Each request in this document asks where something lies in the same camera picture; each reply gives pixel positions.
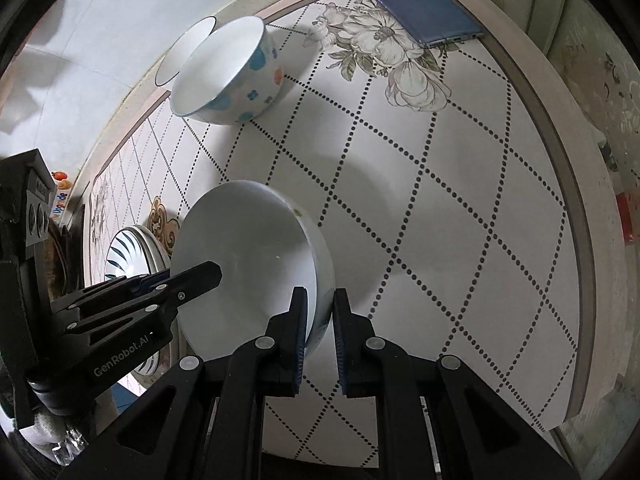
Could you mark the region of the white gloved left hand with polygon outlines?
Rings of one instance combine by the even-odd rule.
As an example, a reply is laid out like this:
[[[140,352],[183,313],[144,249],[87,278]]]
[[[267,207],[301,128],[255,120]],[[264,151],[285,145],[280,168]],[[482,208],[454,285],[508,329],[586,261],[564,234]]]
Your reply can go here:
[[[93,411],[84,422],[72,422],[68,417],[40,408],[34,424],[20,434],[38,452],[60,466],[68,466],[117,416],[113,393],[107,390],[96,398]]]

